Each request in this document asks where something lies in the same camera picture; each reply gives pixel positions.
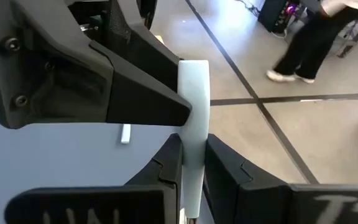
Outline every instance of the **white sneaker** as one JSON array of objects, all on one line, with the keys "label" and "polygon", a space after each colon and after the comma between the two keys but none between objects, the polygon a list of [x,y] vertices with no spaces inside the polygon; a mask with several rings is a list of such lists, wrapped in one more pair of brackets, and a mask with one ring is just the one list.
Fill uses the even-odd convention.
[{"label": "white sneaker", "polygon": [[307,84],[313,84],[313,83],[314,83],[314,80],[313,80],[313,79],[303,78],[303,77],[300,77],[299,75],[297,75],[297,77],[300,78],[302,81],[304,81],[304,82],[307,83]]},{"label": "white sneaker", "polygon": [[282,75],[272,70],[267,70],[266,75],[269,79],[276,82],[293,82],[296,80],[296,76],[294,75]]}]

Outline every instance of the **person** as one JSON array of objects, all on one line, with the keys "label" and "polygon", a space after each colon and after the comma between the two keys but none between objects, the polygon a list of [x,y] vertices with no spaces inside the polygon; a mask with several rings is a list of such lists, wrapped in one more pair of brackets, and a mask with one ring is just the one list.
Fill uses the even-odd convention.
[{"label": "person", "polygon": [[300,78],[314,83],[338,33],[357,19],[358,0],[323,0],[319,12],[295,34],[287,52],[267,76],[276,82]]}]

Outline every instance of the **concrete floor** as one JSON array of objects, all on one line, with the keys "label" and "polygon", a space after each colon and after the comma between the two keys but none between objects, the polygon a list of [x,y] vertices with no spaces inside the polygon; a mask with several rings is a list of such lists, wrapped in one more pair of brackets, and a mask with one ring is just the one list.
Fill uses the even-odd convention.
[{"label": "concrete floor", "polygon": [[[288,97],[358,96],[358,47],[345,59],[336,57],[337,49],[333,49],[313,85],[274,83],[265,77],[265,71],[286,50],[283,39],[268,33],[241,2],[190,2],[201,18],[185,0],[159,0],[152,32],[161,35],[165,45],[180,57],[209,60],[211,98],[252,98],[238,74],[261,100],[277,98],[275,103],[264,104],[264,113],[256,104],[235,105],[230,100],[229,105],[212,107],[210,132],[287,182],[310,182],[288,150],[293,147],[319,183],[358,184],[358,100],[300,101],[302,98]],[[263,3],[254,4],[261,8]],[[273,121],[266,119],[270,115]],[[272,122],[278,127],[271,128]],[[277,137],[280,131],[289,143]]]}]

